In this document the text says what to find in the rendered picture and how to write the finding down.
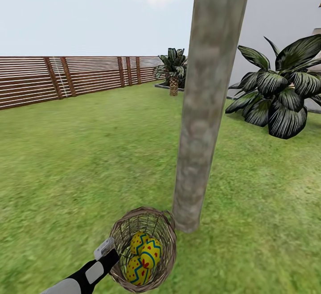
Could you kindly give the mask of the wicker basket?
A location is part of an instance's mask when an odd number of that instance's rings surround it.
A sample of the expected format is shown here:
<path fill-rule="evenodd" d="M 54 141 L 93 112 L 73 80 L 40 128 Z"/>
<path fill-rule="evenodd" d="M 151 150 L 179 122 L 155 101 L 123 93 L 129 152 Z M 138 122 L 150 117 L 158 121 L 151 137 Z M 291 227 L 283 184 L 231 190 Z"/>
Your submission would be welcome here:
<path fill-rule="evenodd" d="M 170 215 L 171 224 L 168 218 L 165 216 L 165 213 Z M 141 215 L 146 215 L 144 220 L 142 221 L 146 223 L 146 225 L 138 225 L 139 222 L 141 222 L 141 220 L 139 219 Z M 162 256 L 155 269 L 152 269 L 151 280 L 148 280 L 148 282 L 144 285 L 133 285 L 126 279 L 122 267 L 124 267 L 125 271 L 127 271 L 127 266 L 130 260 L 134 258 L 134 255 L 130 251 L 132 238 L 136 233 L 140 232 L 139 228 L 151 228 L 151 226 L 147 225 L 150 222 L 150 218 L 156 219 L 156 224 L 153 230 L 157 230 L 157 226 L 159 225 L 160 221 L 164 223 L 158 229 L 158 231 L 160 232 L 157 234 L 158 238 L 155 237 L 155 240 L 161 242 Z M 126 223 L 127 221 L 129 223 L 124 224 L 126 228 L 122 231 L 121 225 L 123 223 Z M 115 282 L 119 283 L 125 290 L 130 293 L 140 294 L 158 288 L 171 274 L 174 263 L 176 262 L 177 236 L 174 231 L 176 225 L 177 224 L 174 220 L 173 213 L 169 210 L 160 211 L 148 206 L 142 206 L 140 208 L 128 211 L 113 225 L 109 235 L 109 237 L 113 237 L 115 239 L 115 242 L 104 253 L 105 255 L 107 255 L 112 249 L 115 249 L 120 259 L 112 267 L 108 274 L 113 278 Z M 146 230 L 143 232 L 147 233 Z"/>

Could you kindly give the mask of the easter egg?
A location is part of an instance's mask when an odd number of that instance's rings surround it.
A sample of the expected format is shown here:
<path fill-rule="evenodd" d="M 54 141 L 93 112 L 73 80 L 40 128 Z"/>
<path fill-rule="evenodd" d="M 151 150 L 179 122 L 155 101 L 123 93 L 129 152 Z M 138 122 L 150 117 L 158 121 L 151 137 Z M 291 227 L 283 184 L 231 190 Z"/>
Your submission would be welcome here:
<path fill-rule="evenodd" d="M 134 256 L 141 256 L 142 248 L 149 239 L 150 236 L 143 231 L 136 233 L 131 241 L 131 253 Z"/>
<path fill-rule="evenodd" d="M 144 244 L 141 252 L 141 262 L 145 269 L 154 269 L 160 262 L 162 256 L 162 245 L 161 242 L 155 240 L 154 237 L 150 237 Z"/>
<path fill-rule="evenodd" d="M 133 285 L 144 285 L 151 280 L 151 269 L 145 269 L 140 256 L 132 258 L 127 266 L 125 277 Z"/>

